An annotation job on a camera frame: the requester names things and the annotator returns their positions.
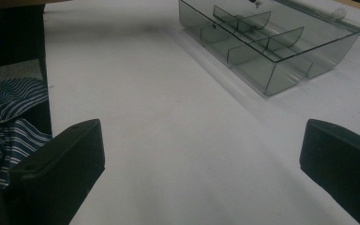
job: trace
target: clear plastic organizer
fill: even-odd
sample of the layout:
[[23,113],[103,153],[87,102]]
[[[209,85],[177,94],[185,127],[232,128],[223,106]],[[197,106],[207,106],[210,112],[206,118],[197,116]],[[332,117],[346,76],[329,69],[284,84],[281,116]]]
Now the clear plastic organizer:
[[179,0],[180,23],[244,82],[267,96],[334,68],[360,27],[289,0]]

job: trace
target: table surface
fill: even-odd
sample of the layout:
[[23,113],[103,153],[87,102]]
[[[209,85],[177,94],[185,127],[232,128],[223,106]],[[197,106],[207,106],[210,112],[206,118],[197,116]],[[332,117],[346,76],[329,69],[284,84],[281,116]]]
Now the table surface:
[[262,97],[183,31],[177,0],[50,4],[45,30],[53,135],[103,130],[106,170],[71,224],[357,224],[298,159],[309,118],[360,134],[360,37]]

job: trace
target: striped fabric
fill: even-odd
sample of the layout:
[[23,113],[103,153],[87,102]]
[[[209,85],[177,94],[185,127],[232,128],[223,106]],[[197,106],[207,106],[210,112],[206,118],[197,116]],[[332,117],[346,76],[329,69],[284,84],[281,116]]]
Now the striped fabric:
[[48,90],[40,80],[19,78],[0,82],[0,123],[46,100]]
[[0,187],[9,183],[8,169],[52,139],[25,119],[15,119],[48,99],[45,85],[36,79],[0,82]]

